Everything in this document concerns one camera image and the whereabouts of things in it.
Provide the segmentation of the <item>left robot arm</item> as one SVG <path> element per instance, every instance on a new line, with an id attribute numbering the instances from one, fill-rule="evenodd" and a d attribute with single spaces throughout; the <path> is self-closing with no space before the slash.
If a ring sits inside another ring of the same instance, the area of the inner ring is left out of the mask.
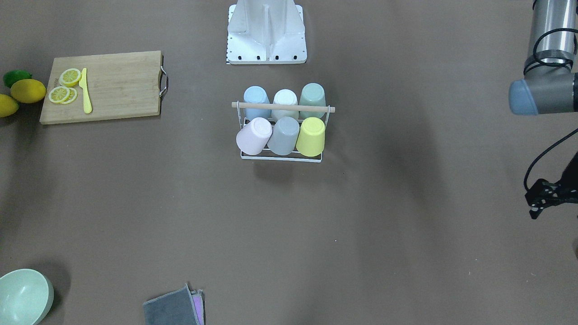
<path id="1" fill-rule="evenodd" d="M 535 0 L 523 78 L 511 83 L 515 115 L 577 111 L 577 2 Z"/>

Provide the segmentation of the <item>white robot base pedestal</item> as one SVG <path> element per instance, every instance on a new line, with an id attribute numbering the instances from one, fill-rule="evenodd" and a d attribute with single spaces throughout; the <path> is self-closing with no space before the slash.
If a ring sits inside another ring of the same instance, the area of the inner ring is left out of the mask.
<path id="1" fill-rule="evenodd" d="M 293 0 L 238 0 L 228 9 L 230 65 L 303 64 L 308 59 L 304 10 Z"/>

